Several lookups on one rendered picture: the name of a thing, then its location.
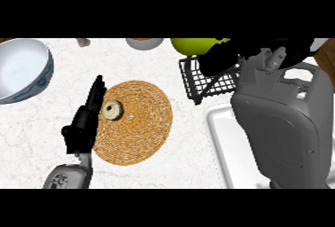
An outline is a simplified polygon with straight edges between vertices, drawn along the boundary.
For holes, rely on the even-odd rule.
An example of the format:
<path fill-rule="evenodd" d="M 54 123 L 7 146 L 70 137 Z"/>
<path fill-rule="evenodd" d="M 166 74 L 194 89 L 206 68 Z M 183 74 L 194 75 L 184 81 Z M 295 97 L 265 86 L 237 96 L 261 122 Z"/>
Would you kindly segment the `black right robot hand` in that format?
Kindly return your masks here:
<path fill-rule="evenodd" d="M 215 76 L 237 62 L 237 57 L 248 59 L 259 54 L 261 48 L 276 51 L 284 48 L 286 56 L 280 69 L 293 66 L 308 56 L 312 38 L 231 38 L 225 43 L 217 43 L 197 57 L 199 69 L 205 77 Z"/>

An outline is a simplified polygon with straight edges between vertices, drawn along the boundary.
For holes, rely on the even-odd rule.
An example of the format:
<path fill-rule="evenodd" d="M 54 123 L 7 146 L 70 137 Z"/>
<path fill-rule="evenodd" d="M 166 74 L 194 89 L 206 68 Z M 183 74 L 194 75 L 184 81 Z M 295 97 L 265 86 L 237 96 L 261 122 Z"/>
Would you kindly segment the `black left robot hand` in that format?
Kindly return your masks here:
<path fill-rule="evenodd" d="M 76 109 L 72 123 L 62 128 L 67 154 L 91 153 L 97 135 L 98 110 L 106 90 L 98 75 L 87 94 L 87 102 Z"/>

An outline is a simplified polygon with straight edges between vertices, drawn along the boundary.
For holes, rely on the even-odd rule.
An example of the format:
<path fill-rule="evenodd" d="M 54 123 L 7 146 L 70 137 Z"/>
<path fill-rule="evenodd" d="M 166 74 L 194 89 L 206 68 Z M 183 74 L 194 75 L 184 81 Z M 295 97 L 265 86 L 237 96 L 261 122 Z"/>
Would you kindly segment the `white tray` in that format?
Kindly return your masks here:
<path fill-rule="evenodd" d="M 318 127 L 281 104 L 259 105 L 250 113 L 221 104 L 206 109 L 205 125 L 224 188 L 335 189 L 330 118 Z"/>

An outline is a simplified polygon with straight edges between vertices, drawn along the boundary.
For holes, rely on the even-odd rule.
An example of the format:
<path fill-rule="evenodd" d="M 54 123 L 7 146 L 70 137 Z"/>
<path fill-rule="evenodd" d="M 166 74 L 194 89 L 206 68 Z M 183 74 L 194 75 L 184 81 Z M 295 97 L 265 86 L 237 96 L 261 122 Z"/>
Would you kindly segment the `round woven placemat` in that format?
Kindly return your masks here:
<path fill-rule="evenodd" d="M 93 150 L 113 165 L 132 165 L 146 160 L 168 139 L 172 110 L 163 91 L 144 81 L 128 81 L 112 86 L 101 106 L 116 100 L 122 115 L 107 120 L 98 112 L 98 127 Z"/>

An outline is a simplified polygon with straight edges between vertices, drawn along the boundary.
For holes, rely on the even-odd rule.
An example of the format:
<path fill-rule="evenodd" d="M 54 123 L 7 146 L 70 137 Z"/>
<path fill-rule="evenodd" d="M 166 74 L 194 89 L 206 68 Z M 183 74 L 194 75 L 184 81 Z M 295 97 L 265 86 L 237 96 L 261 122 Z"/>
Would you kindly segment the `brown wooden board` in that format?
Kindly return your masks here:
<path fill-rule="evenodd" d="M 335 92 L 335 45 L 324 43 L 314 54 L 318 67 L 327 73 Z"/>

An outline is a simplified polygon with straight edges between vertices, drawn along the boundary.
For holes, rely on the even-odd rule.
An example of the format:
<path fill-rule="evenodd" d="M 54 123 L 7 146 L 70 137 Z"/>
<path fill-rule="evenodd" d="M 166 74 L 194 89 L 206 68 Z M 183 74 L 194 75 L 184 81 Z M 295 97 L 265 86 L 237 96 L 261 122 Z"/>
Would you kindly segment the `grey cup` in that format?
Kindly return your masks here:
<path fill-rule="evenodd" d="M 152 50 L 160 43 L 162 38 L 127 38 L 125 42 L 138 51 Z"/>

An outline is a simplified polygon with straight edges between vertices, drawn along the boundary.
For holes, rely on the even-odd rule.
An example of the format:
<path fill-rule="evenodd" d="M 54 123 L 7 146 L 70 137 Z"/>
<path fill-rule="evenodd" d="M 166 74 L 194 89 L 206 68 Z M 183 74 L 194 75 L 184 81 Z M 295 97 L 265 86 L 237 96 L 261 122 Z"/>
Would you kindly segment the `white bowl with blue pattern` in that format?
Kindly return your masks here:
<path fill-rule="evenodd" d="M 51 75 L 51 51 L 39 40 L 16 38 L 0 43 L 0 105 L 36 96 Z"/>

